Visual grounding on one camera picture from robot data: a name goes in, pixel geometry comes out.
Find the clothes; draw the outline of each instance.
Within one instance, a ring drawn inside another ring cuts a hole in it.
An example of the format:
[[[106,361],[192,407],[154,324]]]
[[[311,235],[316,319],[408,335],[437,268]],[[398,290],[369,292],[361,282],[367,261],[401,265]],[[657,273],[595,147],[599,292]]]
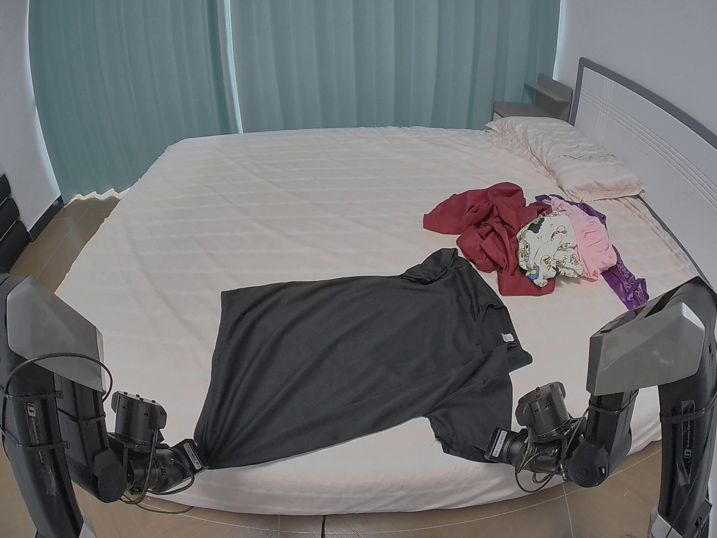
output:
[[[576,278],[583,272],[576,245],[570,218],[552,211],[518,233],[518,264],[538,287],[556,275]]]
[[[456,243],[481,271],[497,270],[501,295],[547,295],[555,289],[533,285],[518,267],[518,231],[536,217],[549,213],[545,203],[525,206],[523,190],[511,183],[454,194],[423,216],[423,227],[460,235]]]
[[[563,200],[560,195],[538,195],[536,197],[536,201],[545,202],[551,197],[557,197],[558,199]],[[587,203],[568,203],[585,211],[587,215],[597,217],[600,222],[605,226],[605,228],[607,228],[606,218],[604,214],[600,213],[600,211],[596,211]],[[615,246],[613,246],[612,248],[615,251],[617,262],[615,263],[614,267],[611,267],[607,271],[602,272],[602,278],[605,279],[607,284],[610,285],[610,288],[615,292],[618,297],[620,297],[620,300],[623,302],[623,305],[625,305],[628,309],[636,309],[637,307],[641,307],[650,300],[650,296],[648,295],[648,284],[645,279],[636,279],[635,276],[630,272],[630,270],[625,267],[623,259],[621,258],[617,248]]]
[[[573,224],[577,252],[583,266],[582,278],[597,281],[603,271],[617,263],[617,254],[610,245],[607,229],[597,217],[587,215],[579,207],[559,197],[551,197],[548,203],[553,211],[567,215]]]
[[[484,461],[510,428],[508,372],[532,362],[507,308],[456,249],[392,277],[222,293],[194,440],[211,469],[273,461],[425,416]]]

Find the curtain fold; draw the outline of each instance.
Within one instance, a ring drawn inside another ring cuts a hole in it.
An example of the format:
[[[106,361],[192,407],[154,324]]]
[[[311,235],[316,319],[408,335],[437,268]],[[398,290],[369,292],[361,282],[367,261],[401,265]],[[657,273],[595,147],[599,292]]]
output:
[[[237,131],[221,0],[30,0],[42,133],[65,200],[132,185],[181,139]]]
[[[560,0],[231,0],[244,131],[480,128],[552,74]]]

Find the dark red cloth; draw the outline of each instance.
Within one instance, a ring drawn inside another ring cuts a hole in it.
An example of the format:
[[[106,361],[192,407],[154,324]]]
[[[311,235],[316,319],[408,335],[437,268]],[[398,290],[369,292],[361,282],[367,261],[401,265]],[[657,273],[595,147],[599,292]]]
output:
[[[447,235],[459,235],[456,241],[463,255],[486,273],[497,270],[501,295],[548,295],[555,279],[538,287],[518,267],[518,239],[521,228],[543,212],[545,203],[525,206],[520,186],[511,183],[487,189],[454,194],[423,216],[423,227]]]

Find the purple satin cloth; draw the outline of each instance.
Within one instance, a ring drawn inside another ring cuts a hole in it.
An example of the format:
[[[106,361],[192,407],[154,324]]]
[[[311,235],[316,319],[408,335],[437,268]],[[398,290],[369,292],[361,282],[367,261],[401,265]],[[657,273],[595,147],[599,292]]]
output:
[[[545,203],[551,197],[557,197],[559,200],[568,202],[570,205],[574,205],[575,207],[578,207],[578,209],[585,211],[587,215],[597,217],[600,222],[605,226],[605,229],[607,229],[607,223],[604,214],[600,213],[600,211],[594,210],[587,203],[569,202],[564,197],[560,197],[560,195],[538,195],[536,197],[536,201]],[[645,279],[636,279],[635,276],[630,272],[630,270],[625,267],[623,259],[617,252],[615,246],[613,246],[612,248],[615,249],[615,255],[617,256],[617,264],[615,264],[614,267],[611,267],[607,271],[603,271],[602,278],[605,279],[607,284],[610,285],[610,288],[615,292],[618,297],[620,297],[620,300],[623,302],[623,305],[625,305],[628,309],[636,309],[637,307],[641,307],[650,300],[650,296],[648,295],[648,284]]]

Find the bed sheet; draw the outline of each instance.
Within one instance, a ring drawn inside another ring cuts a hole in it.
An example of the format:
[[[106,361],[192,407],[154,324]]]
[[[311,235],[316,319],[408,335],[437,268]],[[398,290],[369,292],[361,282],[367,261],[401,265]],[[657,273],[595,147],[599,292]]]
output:
[[[209,385],[221,291],[397,275],[454,247],[454,236],[422,228],[424,213],[453,193],[498,182],[521,185],[528,201],[563,195],[515,143],[490,131],[292,130],[183,140],[122,198],[58,296],[102,331],[115,389],[166,408],[164,435],[175,443],[192,436]],[[594,207],[652,296],[696,274],[638,198]],[[483,276],[497,290],[495,274]],[[534,359],[511,375],[515,401],[560,380],[570,412],[582,414],[588,337],[624,311],[620,300],[602,279],[563,278],[552,295],[503,300]],[[107,413],[112,430],[114,413]],[[656,389],[640,392],[632,429],[632,451],[659,438]],[[457,508],[521,494],[510,466],[443,453],[421,417],[282,461],[207,471],[171,498],[228,511],[325,514]]]

